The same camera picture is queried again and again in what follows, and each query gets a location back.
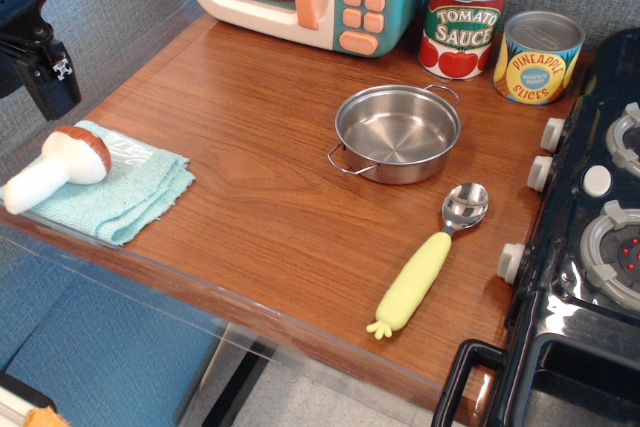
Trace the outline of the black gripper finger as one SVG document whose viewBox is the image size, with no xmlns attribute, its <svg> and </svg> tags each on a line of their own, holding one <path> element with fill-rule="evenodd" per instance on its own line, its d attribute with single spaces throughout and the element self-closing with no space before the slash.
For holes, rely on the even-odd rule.
<svg viewBox="0 0 640 427">
<path fill-rule="evenodd" d="M 81 102 L 73 62 L 63 43 L 36 43 L 16 60 L 15 68 L 47 121 L 61 119 Z"/>
</svg>

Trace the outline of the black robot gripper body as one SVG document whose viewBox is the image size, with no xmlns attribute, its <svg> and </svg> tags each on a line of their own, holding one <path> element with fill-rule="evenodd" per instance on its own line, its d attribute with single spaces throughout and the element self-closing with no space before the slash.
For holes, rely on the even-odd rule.
<svg viewBox="0 0 640 427">
<path fill-rule="evenodd" d="M 16 60 L 36 43 L 54 41 L 53 28 L 42 18 L 47 0 L 1 0 L 1 95 L 24 87 Z"/>
</svg>

